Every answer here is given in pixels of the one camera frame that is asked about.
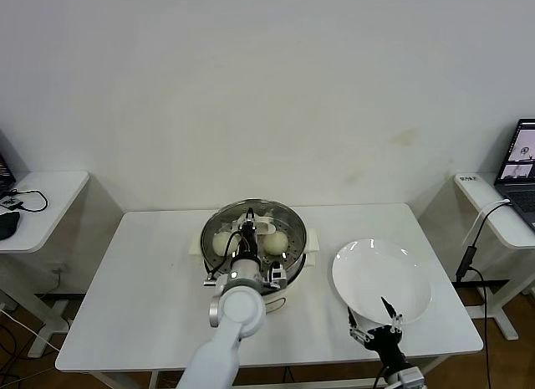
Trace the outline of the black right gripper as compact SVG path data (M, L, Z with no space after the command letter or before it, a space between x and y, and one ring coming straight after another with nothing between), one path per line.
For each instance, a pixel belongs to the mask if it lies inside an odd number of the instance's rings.
M398 313L384 297L381 297L381 301L391 318L390 325L383 325L368 332L362 331L354 312L348 306L349 335L360 344L364 344L367 350L375 351L386 369L405 369L406 358L399 348L402 339L403 315Z

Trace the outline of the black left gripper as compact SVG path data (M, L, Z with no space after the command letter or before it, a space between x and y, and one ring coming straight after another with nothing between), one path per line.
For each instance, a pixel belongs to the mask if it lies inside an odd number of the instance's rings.
M241 241L239 243L238 259L249 259L258 261L258 246L255 236L256 232L255 213L250 207L245 213L244 229L240 232Z

